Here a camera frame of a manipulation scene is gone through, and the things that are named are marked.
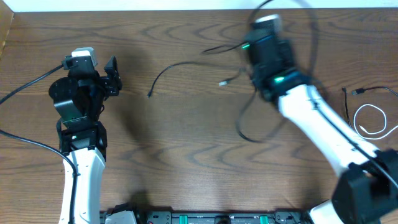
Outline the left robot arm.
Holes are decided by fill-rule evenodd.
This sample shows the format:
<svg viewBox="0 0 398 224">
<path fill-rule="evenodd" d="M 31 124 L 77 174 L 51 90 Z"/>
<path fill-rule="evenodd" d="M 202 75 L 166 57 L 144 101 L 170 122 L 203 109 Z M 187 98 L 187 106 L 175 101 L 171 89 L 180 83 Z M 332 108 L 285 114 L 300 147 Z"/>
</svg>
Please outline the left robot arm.
<svg viewBox="0 0 398 224">
<path fill-rule="evenodd" d="M 89 56 L 68 56 L 62 62 L 68 75 L 55 81 L 49 95 L 65 129 L 60 152 L 65 157 L 65 186 L 60 223 L 99 223 L 101 179 L 105 168 L 107 134 L 99 121 L 104 101 L 122 88 L 116 57 L 100 76 Z"/>
</svg>

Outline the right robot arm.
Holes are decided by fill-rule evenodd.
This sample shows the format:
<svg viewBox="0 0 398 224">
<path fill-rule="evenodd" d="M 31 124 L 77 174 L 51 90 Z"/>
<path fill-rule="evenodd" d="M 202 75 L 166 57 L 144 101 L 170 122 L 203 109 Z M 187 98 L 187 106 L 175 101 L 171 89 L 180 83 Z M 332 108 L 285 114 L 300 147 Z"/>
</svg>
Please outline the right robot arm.
<svg viewBox="0 0 398 224">
<path fill-rule="evenodd" d="M 359 137 L 295 68 L 287 41 L 272 25 L 254 24 L 245 37 L 252 82 L 265 101 L 293 122 L 338 176 L 332 198 L 310 210 L 312 223 L 377 223 L 397 209 L 397 151 Z"/>
</svg>

